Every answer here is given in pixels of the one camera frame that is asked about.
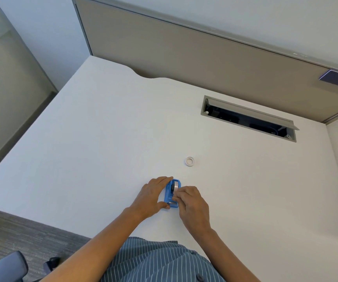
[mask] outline right hand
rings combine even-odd
[[[178,188],[173,201],[178,203],[179,216],[195,240],[212,231],[209,206],[195,186]]]

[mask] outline left hand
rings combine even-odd
[[[140,216],[142,221],[158,213],[160,209],[170,209],[167,203],[157,201],[161,191],[172,179],[173,177],[158,177],[157,179],[151,179],[148,184],[142,187],[130,206]]]

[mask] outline hand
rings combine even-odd
[[[195,186],[179,188],[173,196],[178,203],[179,216],[195,240],[212,231],[209,206]]]
[[[173,177],[158,177],[157,179],[151,179],[148,184],[142,187],[138,196],[130,206],[134,213],[139,215],[142,221],[158,213],[160,209],[170,209],[167,203],[157,201],[161,191],[172,179]]]

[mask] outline blue striped shirt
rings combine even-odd
[[[176,241],[155,242],[129,237],[100,282],[224,281],[212,264]]]

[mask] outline white desk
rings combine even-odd
[[[297,142],[201,116],[204,95],[292,119]],[[0,210],[93,237],[160,175],[198,186],[213,228],[262,281],[338,280],[338,170],[325,125],[96,57],[0,164]],[[177,209],[132,235],[203,253]]]

